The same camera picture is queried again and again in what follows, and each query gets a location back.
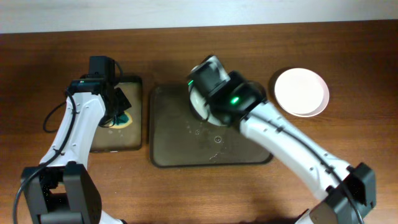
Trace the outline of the pale green plate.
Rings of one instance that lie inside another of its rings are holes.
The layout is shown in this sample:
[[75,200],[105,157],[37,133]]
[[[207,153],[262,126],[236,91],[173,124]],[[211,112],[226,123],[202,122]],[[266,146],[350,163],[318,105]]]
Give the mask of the pale green plate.
[[[192,69],[191,72],[197,71],[202,65],[205,63],[202,63],[201,65],[197,65]],[[228,75],[226,73],[226,70],[222,66],[220,62],[210,62],[210,68],[215,68],[216,72],[221,72],[221,79],[229,79],[226,76]],[[210,111],[210,107],[206,104],[205,97],[201,95],[201,93],[198,91],[198,88],[195,84],[195,81],[193,81],[192,78],[188,82],[188,95],[189,95],[189,100],[190,100],[190,107],[192,110],[192,113],[199,119],[200,121],[203,122],[208,122],[210,124],[213,124],[215,126],[226,126],[223,124],[220,120],[218,120],[216,117],[214,117]]]

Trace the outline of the green yellow sponge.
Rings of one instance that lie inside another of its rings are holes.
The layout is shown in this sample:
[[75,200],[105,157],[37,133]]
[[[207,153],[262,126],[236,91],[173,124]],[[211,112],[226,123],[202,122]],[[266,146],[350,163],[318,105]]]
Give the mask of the green yellow sponge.
[[124,112],[115,120],[106,125],[107,128],[124,129],[132,124],[132,117],[128,112]]

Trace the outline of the pinkish white plate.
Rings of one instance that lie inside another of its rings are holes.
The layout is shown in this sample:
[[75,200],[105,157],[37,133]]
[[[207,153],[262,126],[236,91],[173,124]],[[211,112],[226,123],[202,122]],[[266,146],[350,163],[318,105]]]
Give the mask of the pinkish white plate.
[[330,91],[324,79],[306,68],[290,68],[282,72],[275,81],[274,95],[286,112],[303,101],[330,100]]

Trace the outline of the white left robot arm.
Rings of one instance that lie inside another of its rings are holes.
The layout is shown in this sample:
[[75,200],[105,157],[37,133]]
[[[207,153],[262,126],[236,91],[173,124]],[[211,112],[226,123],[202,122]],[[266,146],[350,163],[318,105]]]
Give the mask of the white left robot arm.
[[102,208],[100,193],[88,171],[95,132],[125,128],[132,122],[130,102],[117,85],[120,65],[107,56],[91,56],[89,71],[65,90],[65,113],[56,137],[39,165],[26,167],[16,193],[12,221],[25,197],[33,223],[122,223]]

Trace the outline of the small dark sponge tray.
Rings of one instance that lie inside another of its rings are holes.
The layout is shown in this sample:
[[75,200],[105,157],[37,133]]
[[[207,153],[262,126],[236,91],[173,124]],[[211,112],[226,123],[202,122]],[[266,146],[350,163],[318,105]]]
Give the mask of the small dark sponge tray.
[[90,151],[93,153],[136,151],[142,145],[142,79],[138,76],[126,76],[117,85],[131,107],[128,112],[132,124],[124,129],[98,127]]

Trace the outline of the large brown serving tray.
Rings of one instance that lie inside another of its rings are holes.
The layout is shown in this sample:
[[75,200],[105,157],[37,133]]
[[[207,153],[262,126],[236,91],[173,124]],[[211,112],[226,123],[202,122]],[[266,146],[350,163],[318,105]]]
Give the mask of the large brown serving tray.
[[182,84],[152,90],[149,125],[150,159],[158,168],[262,165],[273,159],[236,128],[196,119]]

